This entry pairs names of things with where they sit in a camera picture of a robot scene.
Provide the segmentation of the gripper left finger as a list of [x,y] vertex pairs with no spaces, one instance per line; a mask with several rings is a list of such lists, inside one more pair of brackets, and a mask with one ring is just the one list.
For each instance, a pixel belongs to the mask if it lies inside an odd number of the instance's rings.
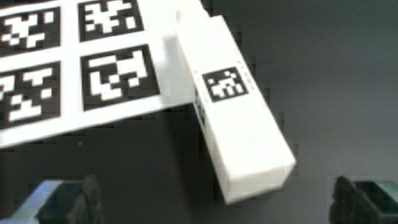
[[8,224],[105,224],[102,190],[95,175],[47,180],[8,218]]

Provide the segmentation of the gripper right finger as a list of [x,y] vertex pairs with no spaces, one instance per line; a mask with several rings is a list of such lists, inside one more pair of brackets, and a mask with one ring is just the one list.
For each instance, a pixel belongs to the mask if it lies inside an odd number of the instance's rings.
[[398,224],[397,182],[338,177],[329,224]]

